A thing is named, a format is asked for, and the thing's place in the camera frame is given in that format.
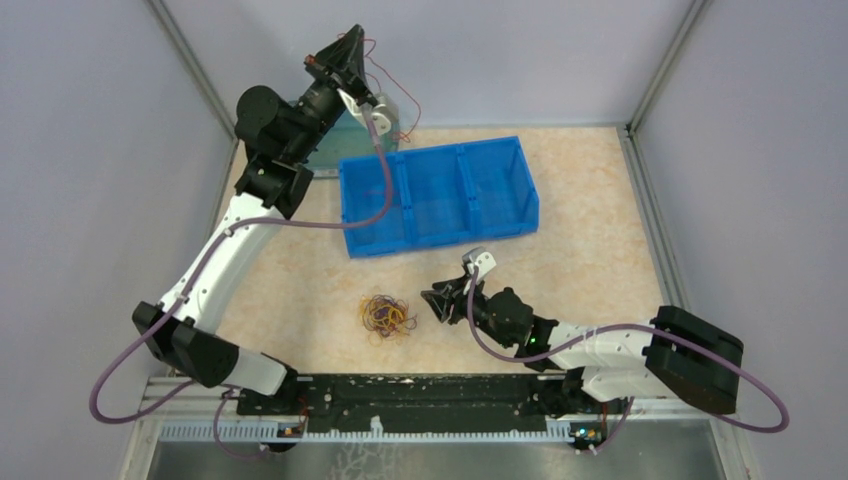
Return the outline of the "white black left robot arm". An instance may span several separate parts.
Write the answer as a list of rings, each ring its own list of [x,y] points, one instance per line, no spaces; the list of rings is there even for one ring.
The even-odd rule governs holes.
[[[313,173],[309,157],[344,113],[359,118],[373,145],[390,129],[385,103],[368,85],[365,30],[353,25],[304,59],[313,81],[295,102],[265,85],[245,90],[234,133],[248,163],[224,217],[187,272],[155,304],[132,314],[144,344],[159,361],[207,387],[228,385],[260,394],[277,414],[300,399],[297,373],[269,355],[218,336],[223,314],[259,253],[284,226],[303,227],[294,214]]]

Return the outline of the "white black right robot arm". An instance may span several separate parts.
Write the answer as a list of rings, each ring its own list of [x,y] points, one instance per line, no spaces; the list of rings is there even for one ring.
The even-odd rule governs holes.
[[[563,398],[576,412],[619,398],[677,398],[715,415],[737,407],[744,344],[736,336],[672,305],[647,322],[590,327],[537,315],[510,287],[493,296],[470,291],[468,276],[420,293],[442,323],[467,320],[510,356],[495,357],[544,372],[566,373]]]

